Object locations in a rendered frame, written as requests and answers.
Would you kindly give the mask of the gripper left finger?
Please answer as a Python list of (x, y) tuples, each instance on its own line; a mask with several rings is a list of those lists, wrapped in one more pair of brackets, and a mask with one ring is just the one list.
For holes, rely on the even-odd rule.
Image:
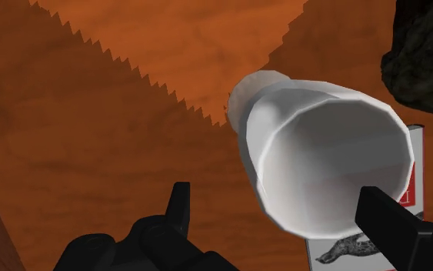
[(239, 271), (188, 240), (190, 183), (176, 182), (163, 215), (136, 221), (121, 241), (106, 233), (73, 239), (53, 271)]

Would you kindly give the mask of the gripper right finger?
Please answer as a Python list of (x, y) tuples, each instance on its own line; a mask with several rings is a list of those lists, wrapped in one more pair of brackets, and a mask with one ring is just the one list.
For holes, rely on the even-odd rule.
[(397, 271), (433, 271), (433, 222), (378, 187), (361, 188), (355, 223)]

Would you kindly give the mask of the white cup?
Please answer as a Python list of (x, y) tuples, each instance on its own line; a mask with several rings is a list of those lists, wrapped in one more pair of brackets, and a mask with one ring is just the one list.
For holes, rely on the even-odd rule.
[(394, 109), (330, 82), (259, 70), (228, 98), (228, 121), (262, 212), (304, 239), (339, 239), (359, 231), (361, 188), (393, 200), (415, 164), (408, 127)]

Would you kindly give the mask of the black rough rock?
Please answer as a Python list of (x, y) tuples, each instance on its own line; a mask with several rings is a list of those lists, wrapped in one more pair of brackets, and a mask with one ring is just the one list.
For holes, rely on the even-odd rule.
[(396, 0), (381, 80), (399, 104), (433, 114), (433, 0)]

